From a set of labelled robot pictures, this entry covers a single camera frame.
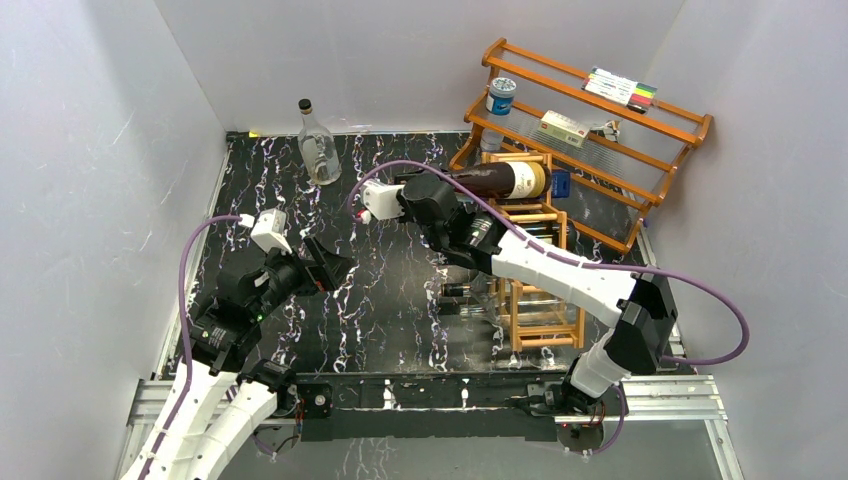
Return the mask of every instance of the gray floor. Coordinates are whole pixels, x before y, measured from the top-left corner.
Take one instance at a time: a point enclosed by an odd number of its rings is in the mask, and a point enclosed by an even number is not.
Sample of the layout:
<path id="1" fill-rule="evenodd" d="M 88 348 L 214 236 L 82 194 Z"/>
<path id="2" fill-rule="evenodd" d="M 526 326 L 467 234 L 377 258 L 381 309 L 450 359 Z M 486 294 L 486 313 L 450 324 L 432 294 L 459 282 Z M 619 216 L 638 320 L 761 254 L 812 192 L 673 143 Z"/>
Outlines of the gray floor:
<path id="1" fill-rule="evenodd" d="M 607 423 L 613 428 L 614 422 Z M 221 480 L 720 479 L 703 422 L 627 422 L 615 446 L 590 458 L 521 438 L 365 438 L 304 443 L 271 463 L 248 442 Z"/>

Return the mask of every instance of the wine bottle label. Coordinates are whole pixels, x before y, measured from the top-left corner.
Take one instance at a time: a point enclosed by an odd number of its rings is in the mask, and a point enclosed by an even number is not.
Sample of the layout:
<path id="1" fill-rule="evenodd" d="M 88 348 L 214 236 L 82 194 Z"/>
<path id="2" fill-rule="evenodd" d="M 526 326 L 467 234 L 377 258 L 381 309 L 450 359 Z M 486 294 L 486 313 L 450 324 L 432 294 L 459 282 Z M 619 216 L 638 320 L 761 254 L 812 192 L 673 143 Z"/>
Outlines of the wine bottle label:
<path id="1" fill-rule="evenodd" d="M 506 198 L 527 198 L 536 190 L 536 174 L 525 162 L 507 162 L 515 174 L 515 186 Z"/>

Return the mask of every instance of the bottle neck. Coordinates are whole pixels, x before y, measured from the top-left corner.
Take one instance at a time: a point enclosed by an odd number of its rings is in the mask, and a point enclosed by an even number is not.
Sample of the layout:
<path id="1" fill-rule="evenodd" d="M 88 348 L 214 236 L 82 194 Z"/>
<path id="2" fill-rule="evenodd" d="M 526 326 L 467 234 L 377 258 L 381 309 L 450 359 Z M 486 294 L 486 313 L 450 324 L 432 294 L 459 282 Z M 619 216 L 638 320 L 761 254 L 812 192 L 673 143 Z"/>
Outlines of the bottle neck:
<path id="1" fill-rule="evenodd" d="M 308 113 L 303 113 L 301 110 L 300 116 L 303 119 L 303 126 L 306 128 L 318 127 L 318 120 L 315 119 L 315 116 L 312 114 L 312 110 L 310 109 Z"/>

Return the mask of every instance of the plastic jar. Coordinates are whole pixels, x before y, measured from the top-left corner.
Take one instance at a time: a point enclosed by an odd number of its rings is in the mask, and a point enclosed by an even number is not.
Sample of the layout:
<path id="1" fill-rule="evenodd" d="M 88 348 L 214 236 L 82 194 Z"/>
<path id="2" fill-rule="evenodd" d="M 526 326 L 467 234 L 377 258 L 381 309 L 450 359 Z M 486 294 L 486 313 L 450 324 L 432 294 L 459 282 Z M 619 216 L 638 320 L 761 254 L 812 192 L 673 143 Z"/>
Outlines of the plastic jar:
<path id="1" fill-rule="evenodd" d="M 489 85 L 489 96 L 486 97 L 486 110 L 494 115 L 506 115 L 512 108 L 515 97 L 515 81 L 506 77 L 492 79 Z"/>

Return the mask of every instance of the black marble table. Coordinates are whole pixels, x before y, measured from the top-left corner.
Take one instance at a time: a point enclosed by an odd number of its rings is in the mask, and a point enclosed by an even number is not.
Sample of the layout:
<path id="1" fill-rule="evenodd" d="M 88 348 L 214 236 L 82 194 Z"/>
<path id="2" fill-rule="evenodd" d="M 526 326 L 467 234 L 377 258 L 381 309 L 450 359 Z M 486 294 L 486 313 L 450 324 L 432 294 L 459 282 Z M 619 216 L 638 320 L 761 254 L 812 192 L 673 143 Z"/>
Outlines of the black marble table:
<path id="1" fill-rule="evenodd" d="M 228 135 L 229 155 L 215 214 L 256 215 L 268 208 L 287 214 L 287 238 L 314 235 L 329 250 L 354 259 L 339 290 L 294 298 L 263 321 L 259 356 L 296 371 L 417 373 L 505 369 L 564 369 L 578 353 L 571 347 L 525 349 L 512 353 L 504 332 L 489 323 L 440 314 L 440 286 L 463 281 L 469 272 L 440 264 L 414 225 L 372 222 L 354 225 L 343 203 L 356 180 L 375 165 L 411 159 L 445 166 L 461 148 L 465 133 L 338 135 L 343 173 L 318 187 L 308 181 L 295 137 Z M 388 176 L 381 173 L 381 178 Z M 581 205 L 604 216 L 603 205 Z M 610 212 L 611 221 L 617 217 Z M 203 250 L 195 294 L 214 290 L 214 278 L 234 251 L 261 262 L 246 229 L 211 228 Z M 626 256 L 569 229 L 569 249 L 592 259 L 641 263 L 638 246 Z M 586 348 L 605 331 L 587 319 Z"/>

